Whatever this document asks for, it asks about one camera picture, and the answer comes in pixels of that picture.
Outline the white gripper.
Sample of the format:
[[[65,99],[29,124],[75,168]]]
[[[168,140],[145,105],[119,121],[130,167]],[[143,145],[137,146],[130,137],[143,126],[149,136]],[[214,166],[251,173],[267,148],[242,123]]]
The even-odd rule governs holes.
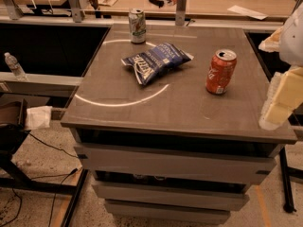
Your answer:
[[[285,73],[275,72],[263,104],[259,125],[273,131],[282,126],[292,112],[303,103],[303,4],[278,28],[263,40],[258,48],[279,52],[282,61],[292,66]]]

